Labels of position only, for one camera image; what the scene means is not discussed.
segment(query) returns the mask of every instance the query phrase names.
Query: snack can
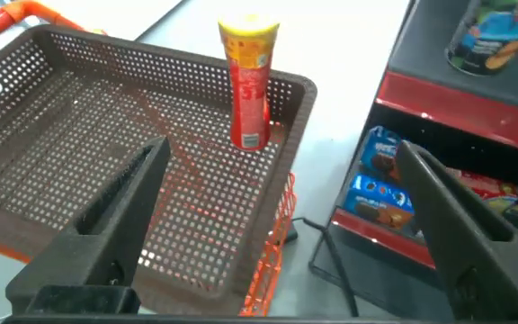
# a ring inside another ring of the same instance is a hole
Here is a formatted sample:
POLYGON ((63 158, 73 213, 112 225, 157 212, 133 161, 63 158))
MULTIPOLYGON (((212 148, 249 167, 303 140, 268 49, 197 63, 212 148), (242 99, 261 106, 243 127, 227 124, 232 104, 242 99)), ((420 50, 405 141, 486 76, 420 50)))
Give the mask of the snack can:
POLYGON ((278 29, 277 22, 256 14, 219 20, 233 86, 230 137, 239 149, 262 149, 269 141, 266 89, 278 29))
POLYGON ((472 0, 445 55, 477 76, 503 70, 518 53, 518 0, 472 0))

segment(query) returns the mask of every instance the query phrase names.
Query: oreo package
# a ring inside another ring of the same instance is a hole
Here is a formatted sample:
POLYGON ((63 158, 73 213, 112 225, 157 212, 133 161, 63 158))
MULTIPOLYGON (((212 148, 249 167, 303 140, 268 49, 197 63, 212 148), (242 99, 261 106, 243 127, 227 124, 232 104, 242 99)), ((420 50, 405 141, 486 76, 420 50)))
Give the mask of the oreo package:
POLYGON ((349 187, 344 209, 370 222, 402 231, 410 237, 421 237, 413 222, 413 204, 408 194, 367 175, 356 175, 349 187))
POLYGON ((392 184, 399 183, 395 154, 401 138, 382 126, 373 127, 362 144, 360 170, 366 175, 392 184))

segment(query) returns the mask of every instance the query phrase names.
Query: black shelf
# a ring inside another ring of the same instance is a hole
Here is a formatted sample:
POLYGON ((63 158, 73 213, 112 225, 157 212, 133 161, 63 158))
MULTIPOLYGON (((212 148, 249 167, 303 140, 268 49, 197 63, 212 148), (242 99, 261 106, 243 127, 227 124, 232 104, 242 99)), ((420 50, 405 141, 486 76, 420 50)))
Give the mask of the black shelf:
POLYGON ((518 106, 518 55, 496 76, 470 76, 444 51, 470 0, 419 0, 406 20, 388 69, 518 106))

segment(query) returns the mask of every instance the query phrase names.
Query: brown plastic basket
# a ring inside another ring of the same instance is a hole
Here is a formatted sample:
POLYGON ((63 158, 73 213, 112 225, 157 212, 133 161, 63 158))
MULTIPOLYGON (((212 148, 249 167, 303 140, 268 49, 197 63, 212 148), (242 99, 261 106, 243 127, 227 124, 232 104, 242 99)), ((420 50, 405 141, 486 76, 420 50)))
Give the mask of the brown plastic basket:
POLYGON ((52 25, 2 49, 0 247, 36 254, 137 147, 163 133, 174 158, 134 285, 154 311, 238 314, 317 90, 273 71, 272 138, 244 152, 228 137, 226 66, 52 25))

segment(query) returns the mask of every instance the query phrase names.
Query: orange basket handle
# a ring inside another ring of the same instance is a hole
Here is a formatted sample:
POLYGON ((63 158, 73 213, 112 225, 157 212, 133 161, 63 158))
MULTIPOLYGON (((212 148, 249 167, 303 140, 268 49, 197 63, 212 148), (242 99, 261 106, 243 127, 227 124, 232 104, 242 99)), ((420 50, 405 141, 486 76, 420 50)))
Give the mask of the orange basket handle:
POLYGON ((83 30, 78 24, 71 22, 55 10, 35 0, 19 0, 1 7, 0 33, 31 15, 37 16, 49 23, 67 26, 79 31, 83 30))

